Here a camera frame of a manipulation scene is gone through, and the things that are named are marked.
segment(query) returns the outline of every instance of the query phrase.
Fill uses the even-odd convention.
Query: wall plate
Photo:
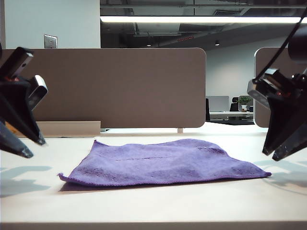
[[[45,34],[44,35],[44,47],[49,48],[49,49],[58,48],[58,37]]]

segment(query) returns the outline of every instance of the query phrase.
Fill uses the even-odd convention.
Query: ceiling
[[[100,15],[301,16],[307,0],[100,0]],[[216,48],[286,36],[293,25],[101,23],[102,47]]]

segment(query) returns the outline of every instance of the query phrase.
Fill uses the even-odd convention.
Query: potted plant
[[[247,111],[247,104],[251,101],[251,97],[249,96],[242,96],[239,98],[239,103],[242,105],[242,111]]]

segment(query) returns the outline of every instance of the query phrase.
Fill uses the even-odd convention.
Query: fluorescent light
[[[297,23],[299,17],[101,16],[105,23]]]

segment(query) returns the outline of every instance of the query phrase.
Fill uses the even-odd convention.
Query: office desk
[[[112,129],[96,138],[47,138],[35,156],[1,152],[1,229],[307,229],[307,150],[280,162],[261,153],[267,129],[205,123],[201,128]],[[231,157],[272,172],[264,179],[61,191],[93,140],[108,145],[182,138],[214,142]]]
[[[228,119],[229,117],[248,117],[253,118],[254,113],[253,112],[209,112],[210,119]]]

